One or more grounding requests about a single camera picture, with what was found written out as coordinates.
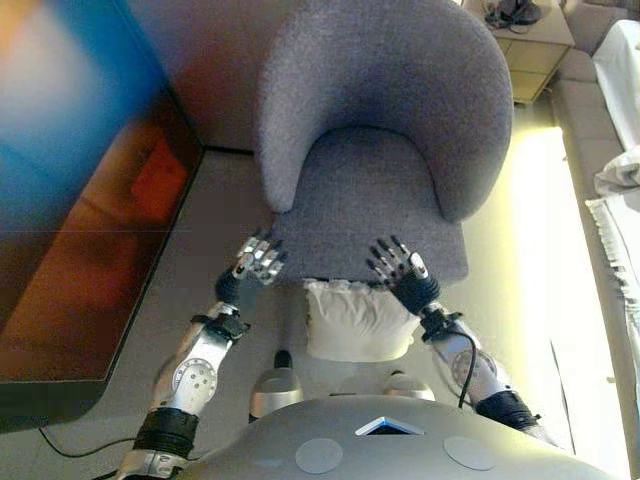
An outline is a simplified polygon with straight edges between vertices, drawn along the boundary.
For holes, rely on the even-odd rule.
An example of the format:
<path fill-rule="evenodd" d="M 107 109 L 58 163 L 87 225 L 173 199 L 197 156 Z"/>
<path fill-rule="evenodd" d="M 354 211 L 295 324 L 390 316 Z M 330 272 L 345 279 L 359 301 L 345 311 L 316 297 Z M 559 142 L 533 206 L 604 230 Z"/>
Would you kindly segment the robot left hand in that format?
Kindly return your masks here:
<path fill-rule="evenodd" d="M 235 260 L 217 278 L 217 301 L 236 307 L 240 288 L 248 280 L 255 280 L 263 286 L 271 285 L 286 263 L 287 253 L 282 250 L 282 245 L 283 241 L 274 240 L 270 230 L 259 229 L 250 235 Z"/>

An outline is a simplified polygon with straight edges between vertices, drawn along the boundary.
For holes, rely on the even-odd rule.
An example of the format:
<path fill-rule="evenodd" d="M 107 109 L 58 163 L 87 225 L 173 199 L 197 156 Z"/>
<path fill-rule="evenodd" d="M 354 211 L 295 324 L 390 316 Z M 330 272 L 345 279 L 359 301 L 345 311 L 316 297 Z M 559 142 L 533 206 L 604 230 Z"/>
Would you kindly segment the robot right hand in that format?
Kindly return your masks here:
<path fill-rule="evenodd" d="M 440 296 L 440 286 L 421 255 L 395 235 L 369 247 L 367 267 L 411 314 L 423 316 Z"/>

